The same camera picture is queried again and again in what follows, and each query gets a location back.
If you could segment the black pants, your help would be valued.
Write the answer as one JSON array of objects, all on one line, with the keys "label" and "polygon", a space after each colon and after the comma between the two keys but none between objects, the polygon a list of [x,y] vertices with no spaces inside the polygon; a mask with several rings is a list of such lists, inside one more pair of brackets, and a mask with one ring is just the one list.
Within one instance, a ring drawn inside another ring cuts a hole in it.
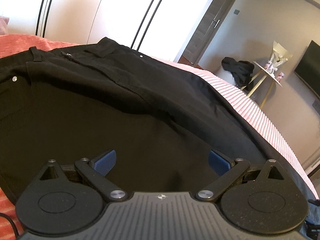
[{"label": "black pants", "polygon": [[16,202],[49,159],[71,164],[114,149],[109,180],[126,191],[196,192],[217,178],[216,150],[297,171],[207,81],[115,41],[1,59],[1,189]]}]

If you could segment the black clothes pile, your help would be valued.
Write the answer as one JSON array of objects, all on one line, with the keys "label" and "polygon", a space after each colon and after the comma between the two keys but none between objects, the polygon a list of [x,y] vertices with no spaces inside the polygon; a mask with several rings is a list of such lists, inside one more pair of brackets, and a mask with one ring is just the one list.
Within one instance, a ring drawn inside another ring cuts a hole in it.
[{"label": "black clothes pile", "polygon": [[232,74],[238,87],[245,86],[245,90],[248,92],[252,90],[251,75],[253,74],[254,64],[249,61],[236,61],[234,58],[225,57],[221,61],[221,65],[224,70]]}]

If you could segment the pink ribbed bedspread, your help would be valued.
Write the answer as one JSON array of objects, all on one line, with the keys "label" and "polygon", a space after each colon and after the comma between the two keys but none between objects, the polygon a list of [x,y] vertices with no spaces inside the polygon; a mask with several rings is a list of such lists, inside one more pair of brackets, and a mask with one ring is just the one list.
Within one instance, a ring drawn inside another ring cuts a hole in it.
[{"label": "pink ribbed bedspread", "polygon": [[[73,46],[84,45],[34,35],[2,35],[1,59],[31,47],[51,51]],[[208,71],[165,64],[192,72],[211,84],[274,149],[306,175],[274,124],[240,89]],[[249,161],[242,181],[216,201],[195,198],[204,186],[196,192],[130,192],[120,187],[127,200],[106,202],[76,172],[75,162],[46,161],[16,202],[1,189],[1,239],[319,239],[316,191],[316,198],[306,198],[276,159],[261,165]]]}]

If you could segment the white round side table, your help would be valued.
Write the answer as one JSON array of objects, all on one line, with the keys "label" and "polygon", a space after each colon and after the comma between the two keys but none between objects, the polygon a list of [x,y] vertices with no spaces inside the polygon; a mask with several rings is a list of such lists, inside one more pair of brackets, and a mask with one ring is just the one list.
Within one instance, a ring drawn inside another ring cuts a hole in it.
[{"label": "white round side table", "polygon": [[260,109],[262,109],[265,105],[265,103],[267,102],[267,98],[271,93],[272,88],[274,87],[274,85],[278,85],[279,87],[282,87],[281,83],[274,77],[273,74],[270,74],[267,70],[264,69],[264,67],[262,67],[259,63],[257,63],[256,61],[253,61],[253,64],[259,68],[258,72],[252,77],[251,81],[249,84],[253,83],[253,81],[260,75],[262,75],[262,77],[253,85],[253,88],[247,93],[247,96],[250,98],[255,91],[263,84],[263,82],[267,79],[270,79],[270,85],[269,88],[262,100],[262,102],[260,103],[259,107]]}]

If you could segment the small pink cup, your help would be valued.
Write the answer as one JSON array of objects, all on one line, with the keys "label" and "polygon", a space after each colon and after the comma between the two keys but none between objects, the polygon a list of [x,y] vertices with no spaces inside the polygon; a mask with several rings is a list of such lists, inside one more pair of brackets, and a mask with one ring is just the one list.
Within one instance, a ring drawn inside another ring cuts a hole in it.
[{"label": "small pink cup", "polygon": [[278,82],[280,82],[283,78],[284,78],[285,74],[283,72],[280,72],[277,76],[276,76],[276,80]]}]

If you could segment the wrapped flower bouquet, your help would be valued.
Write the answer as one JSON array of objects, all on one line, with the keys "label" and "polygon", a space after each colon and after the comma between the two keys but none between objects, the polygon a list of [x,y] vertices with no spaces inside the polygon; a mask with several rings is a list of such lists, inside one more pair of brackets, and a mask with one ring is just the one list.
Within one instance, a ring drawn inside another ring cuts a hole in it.
[{"label": "wrapped flower bouquet", "polygon": [[293,55],[285,49],[280,43],[274,41],[272,51],[267,63],[264,66],[264,70],[273,74],[280,66],[289,61]]}]

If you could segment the dark wooden door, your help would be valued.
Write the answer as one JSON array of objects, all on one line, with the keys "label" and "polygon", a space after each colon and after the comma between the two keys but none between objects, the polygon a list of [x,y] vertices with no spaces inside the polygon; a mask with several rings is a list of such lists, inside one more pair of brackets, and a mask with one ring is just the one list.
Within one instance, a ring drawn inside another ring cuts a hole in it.
[{"label": "dark wooden door", "polygon": [[178,63],[196,67],[235,0],[213,0]]}]

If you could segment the white wardrobe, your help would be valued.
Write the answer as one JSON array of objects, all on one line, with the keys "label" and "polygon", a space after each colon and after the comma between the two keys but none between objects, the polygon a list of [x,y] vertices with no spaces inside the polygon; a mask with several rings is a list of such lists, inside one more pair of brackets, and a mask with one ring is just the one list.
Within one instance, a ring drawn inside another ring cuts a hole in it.
[{"label": "white wardrobe", "polygon": [[97,43],[104,37],[178,61],[213,0],[1,0],[10,33]]}]

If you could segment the pink pillow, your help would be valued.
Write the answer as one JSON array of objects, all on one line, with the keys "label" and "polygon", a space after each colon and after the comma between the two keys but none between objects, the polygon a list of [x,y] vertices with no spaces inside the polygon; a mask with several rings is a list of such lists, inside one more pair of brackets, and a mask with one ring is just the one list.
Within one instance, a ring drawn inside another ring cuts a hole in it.
[{"label": "pink pillow", "polygon": [[8,23],[9,23],[9,18],[0,16],[0,35],[7,35],[8,32]]}]

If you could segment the black wall television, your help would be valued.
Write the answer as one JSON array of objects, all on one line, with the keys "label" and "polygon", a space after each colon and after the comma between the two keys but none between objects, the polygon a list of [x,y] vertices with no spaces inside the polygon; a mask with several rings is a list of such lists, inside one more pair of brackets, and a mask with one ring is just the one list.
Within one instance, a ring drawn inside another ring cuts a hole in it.
[{"label": "black wall television", "polygon": [[294,73],[319,96],[320,90],[320,46],[311,40]]}]

